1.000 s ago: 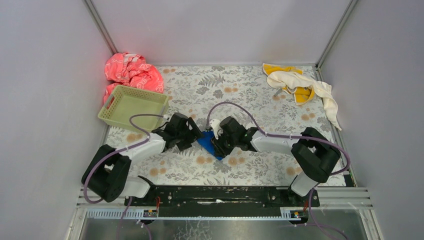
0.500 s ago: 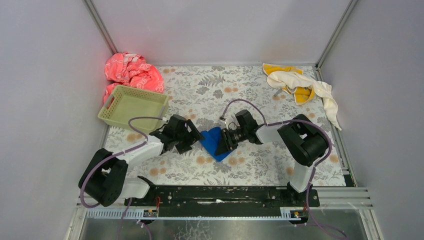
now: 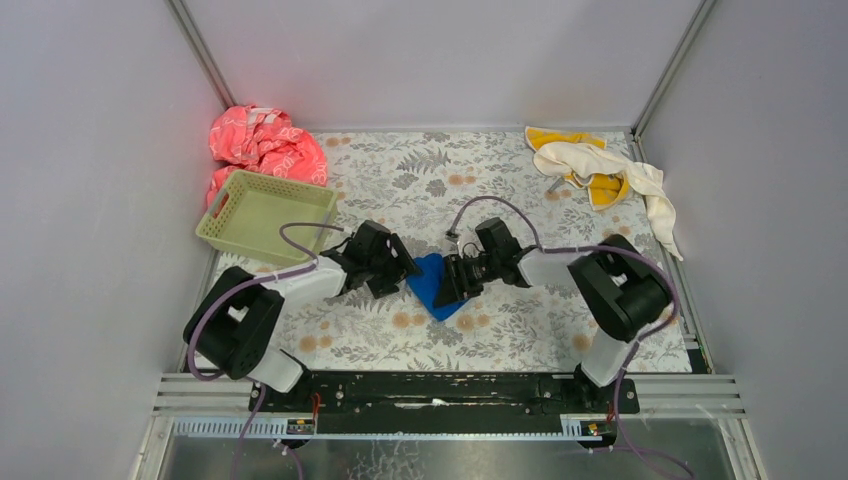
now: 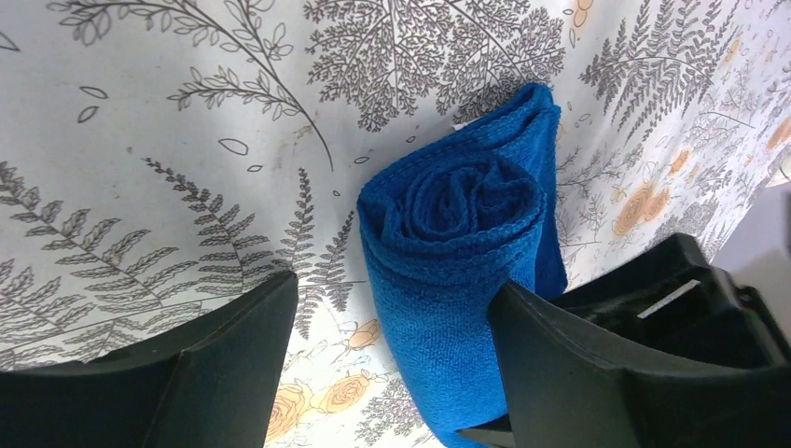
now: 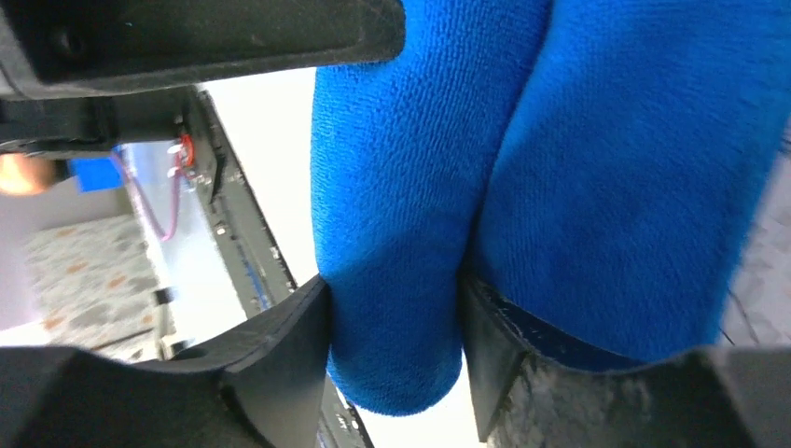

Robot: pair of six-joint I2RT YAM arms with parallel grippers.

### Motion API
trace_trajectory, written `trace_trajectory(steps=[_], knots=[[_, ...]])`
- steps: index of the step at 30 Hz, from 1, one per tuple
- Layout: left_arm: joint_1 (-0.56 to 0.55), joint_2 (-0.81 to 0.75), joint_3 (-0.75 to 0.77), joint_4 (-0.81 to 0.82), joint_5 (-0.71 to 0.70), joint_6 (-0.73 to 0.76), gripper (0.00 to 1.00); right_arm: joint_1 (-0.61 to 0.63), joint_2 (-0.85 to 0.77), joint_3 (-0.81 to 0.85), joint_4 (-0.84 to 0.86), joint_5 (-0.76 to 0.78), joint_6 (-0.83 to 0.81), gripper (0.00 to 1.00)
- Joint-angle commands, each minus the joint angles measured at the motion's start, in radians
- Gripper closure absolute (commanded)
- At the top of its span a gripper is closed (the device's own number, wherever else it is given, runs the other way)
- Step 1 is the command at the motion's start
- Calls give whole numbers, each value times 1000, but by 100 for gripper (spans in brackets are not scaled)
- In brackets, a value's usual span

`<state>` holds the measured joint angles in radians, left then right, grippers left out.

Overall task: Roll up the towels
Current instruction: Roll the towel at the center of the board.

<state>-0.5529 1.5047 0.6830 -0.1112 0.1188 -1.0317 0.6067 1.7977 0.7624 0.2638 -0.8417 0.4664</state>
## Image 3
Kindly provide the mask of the blue towel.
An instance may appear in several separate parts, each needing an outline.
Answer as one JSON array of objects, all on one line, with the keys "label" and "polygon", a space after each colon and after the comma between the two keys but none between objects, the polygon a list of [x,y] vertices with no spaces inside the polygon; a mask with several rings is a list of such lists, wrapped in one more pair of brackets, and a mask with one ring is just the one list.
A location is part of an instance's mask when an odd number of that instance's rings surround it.
[{"label": "blue towel", "polygon": [[444,257],[441,254],[430,253],[423,257],[419,256],[414,258],[414,263],[421,273],[410,275],[406,283],[436,322],[442,323],[448,320],[468,302],[468,299],[464,299],[442,307],[434,305],[445,274]]}]

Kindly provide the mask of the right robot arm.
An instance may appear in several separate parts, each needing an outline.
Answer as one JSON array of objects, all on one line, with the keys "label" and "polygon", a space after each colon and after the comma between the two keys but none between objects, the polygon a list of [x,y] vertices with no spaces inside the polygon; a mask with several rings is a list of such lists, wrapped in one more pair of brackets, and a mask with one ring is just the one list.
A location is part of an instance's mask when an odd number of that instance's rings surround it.
[{"label": "right robot arm", "polygon": [[621,235],[597,245],[545,250],[521,245],[499,218],[480,223],[475,233],[481,251],[444,258],[430,306],[457,305],[497,281],[517,288],[575,286],[598,324],[575,369],[576,379],[590,388],[621,384],[642,339],[657,330],[665,311],[677,313],[678,296],[667,275]]}]

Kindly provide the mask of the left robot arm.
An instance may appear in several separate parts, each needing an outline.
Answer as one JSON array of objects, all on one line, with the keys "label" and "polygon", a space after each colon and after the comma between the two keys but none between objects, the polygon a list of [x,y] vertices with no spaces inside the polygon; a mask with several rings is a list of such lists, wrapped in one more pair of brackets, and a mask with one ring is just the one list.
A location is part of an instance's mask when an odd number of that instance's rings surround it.
[{"label": "left robot arm", "polygon": [[296,248],[306,263],[264,276],[230,267],[214,283],[183,331],[187,366],[196,378],[249,379],[288,393],[308,369],[271,345],[284,312],[361,287],[380,299],[421,272],[400,237],[374,221],[320,253]]}]

